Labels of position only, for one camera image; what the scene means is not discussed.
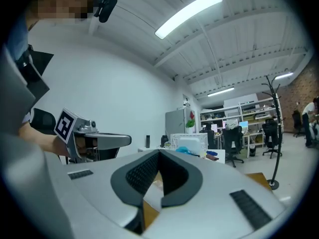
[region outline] red brick wall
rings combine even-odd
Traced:
[[[303,112],[305,106],[319,96],[319,60],[313,57],[297,78],[289,85],[278,89],[283,113],[285,132],[294,131],[292,114],[294,110]],[[269,98],[264,93],[257,93],[258,100]]]

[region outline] white ceiling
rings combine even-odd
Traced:
[[[81,28],[123,46],[170,78],[181,75],[205,107],[227,96],[263,90],[265,75],[273,78],[292,71],[296,77],[303,69],[311,44],[284,0],[223,0],[165,39],[155,36],[166,20],[192,1],[119,0],[106,23],[94,19]],[[229,86],[236,91],[207,98]]]

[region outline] bottle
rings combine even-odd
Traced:
[[[163,148],[164,144],[168,141],[167,135],[163,135],[160,139],[160,147]]]
[[[146,148],[149,148],[150,147],[150,136],[147,135],[146,136]]]

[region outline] person standing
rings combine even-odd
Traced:
[[[309,121],[312,120],[312,116],[315,114],[316,105],[317,105],[317,99],[314,98],[314,100],[311,103],[306,105],[303,111],[303,124],[304,124],[305,135],[306,135],[306,147],[312,146]]]

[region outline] blue object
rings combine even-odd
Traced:
[[[211,151],[211,150],[206,151],[206,153],[207,153],[207,154],[210,154],[210,155],[212,155],[212,156],[217,156],[217,155],[218,155],[217,152]]]
[[[178,147],[176,149],[176,151],[180,152],[180,153],[185,153],[185,154],[191,155],[191,153],[189,152],[189,149],[185,146]]]

